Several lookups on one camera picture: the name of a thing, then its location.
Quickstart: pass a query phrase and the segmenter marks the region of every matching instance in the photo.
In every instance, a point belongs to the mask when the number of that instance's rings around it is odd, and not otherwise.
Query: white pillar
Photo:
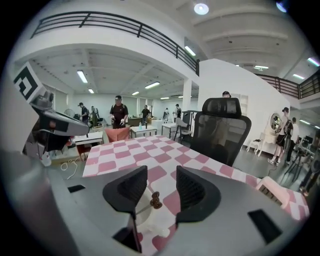
[[[182,108],[181,108],[182,111],[190,110],[191,88],[192,88],[191,79],[184,80],[184,83],[183,83],[183,100],[182,100]]]

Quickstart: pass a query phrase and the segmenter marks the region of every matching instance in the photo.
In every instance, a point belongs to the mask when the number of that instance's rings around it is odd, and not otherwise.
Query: mesh chair back
[[[209,98],[195,116],[190,148],[232,166],[250,129],[237,98]]]

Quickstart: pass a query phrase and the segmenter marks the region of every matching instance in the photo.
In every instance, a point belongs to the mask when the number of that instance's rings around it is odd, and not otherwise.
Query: man in black shirt
[[[150,114],[150,111],[147,105],[144,105],[144,109],[141,111],[141,113],[142,113],[142,124],[144,125],[147,122],[148,115]]]
[[[128,114],[127,106],[122,104],[122,97],[120,95],[116,96],[115,105],[110,110],[113,129],[125,128]]]
[[[88,124],[89,111],[87,110],[87,108],[84,106],[82,102],[80,102],[78,106],[81,108],[82,122],[85,124]]]

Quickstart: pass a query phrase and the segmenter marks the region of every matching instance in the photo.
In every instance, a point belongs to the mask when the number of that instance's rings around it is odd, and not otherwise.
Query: black pad
[[[235,119],[240,118],[242,115],[238,98],[208,98],[202,106],[202,113]]]
[[[219,206],[221,194],[211,182],[193,174],[182,166],[176,167],[176,189],[180,197],[181,212],[175,222],[201,222]]]
[[[104,199],[118,212],[136,219],[136,206],[147,187],[148,168],[138,169],[108,183],[102,191]]]

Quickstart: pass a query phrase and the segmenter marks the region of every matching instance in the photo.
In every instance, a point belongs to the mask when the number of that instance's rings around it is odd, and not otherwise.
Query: chair headrest
[[[234,119],[238,119],[242,115],[238,98],[208,98],[202,106],[202,113]]]

